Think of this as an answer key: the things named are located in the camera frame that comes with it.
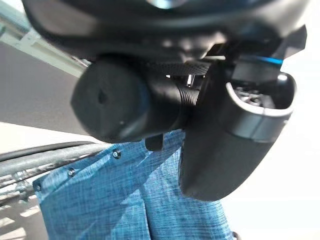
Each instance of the metal rivet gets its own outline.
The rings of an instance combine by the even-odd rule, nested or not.
[[[40,185],[40,183],[38,183],[38,184],[35,186],[35,190],[37,190],[38,192],[41,191],[41,185]]]
[[[76,175],[76,171],[73,168],[69,168],[68,175],[70,177],[73,177],[74,175]]]
[[[115,149],[115,150],[113,150],[113,152],[112,152],[112,156],[113,156],[115,159],[119,159],[119,158],[121,158],[121,152],[120,152],[118,149]]]

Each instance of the silver trim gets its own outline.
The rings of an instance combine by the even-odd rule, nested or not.
[[[292,112],[294,110],[295,97],[293,97],[291,105],[288,108],[286,108],[286,109],[271,109],[271,108],[264,108],[261,106],[253,106],[249,103],[242,101],[235,93],[235,91],[232,87],[232,84],[230,82],[227,82],[225,84],[225,87],[226,87],[226,90],[227,90],[230,98],[233,100],[233,102],[235,104],[237,104],[238,107],[242,108],[243,110],[245,110],[247,112],[257,114],[257,115],[272,117],[272,118],[278,118],[278,117],[290,115],[290,114],[292,114]]]

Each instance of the metal screw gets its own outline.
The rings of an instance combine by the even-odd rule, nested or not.
[[[112,152],[112,156],[113,156],[115,159],[119,159],[119,158],[121,158],[121,152],[120,152],[118,149],[115,149],[115,150],[113,150],[113,152]]]
[[[76,175],[76,171],[73,168],[69,168],[68,175],[70,177],[73,177],[74,175]]]
[[[41,191],[41,185],[40,185],[40,183],[38,183],[38,184],[35,186],[35,190],[37,190],[38,192]]]

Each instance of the blue light strip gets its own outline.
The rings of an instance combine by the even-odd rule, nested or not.
[[[272,57],[255,56],[255,58],[257,58],[257,59],[259,59],[259,60],[262,60],[262,61],[265,61],[265,62],[268,62],[268,63],[271,63],[271,64],[281,65],[281,64],[284,63],[283,60],[281,60],[281,59],[276,59],[276,58],[272,58]]]

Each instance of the blue textured cloth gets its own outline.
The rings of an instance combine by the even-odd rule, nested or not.
[[[183,139],[181,131],[166,134],[160,152],[146,150],[143,141],[115,144],[37,179],[49,238],[232,240],[219,201],[194,200],[180,191]],[[112,157],[114,149],[120,159]]]

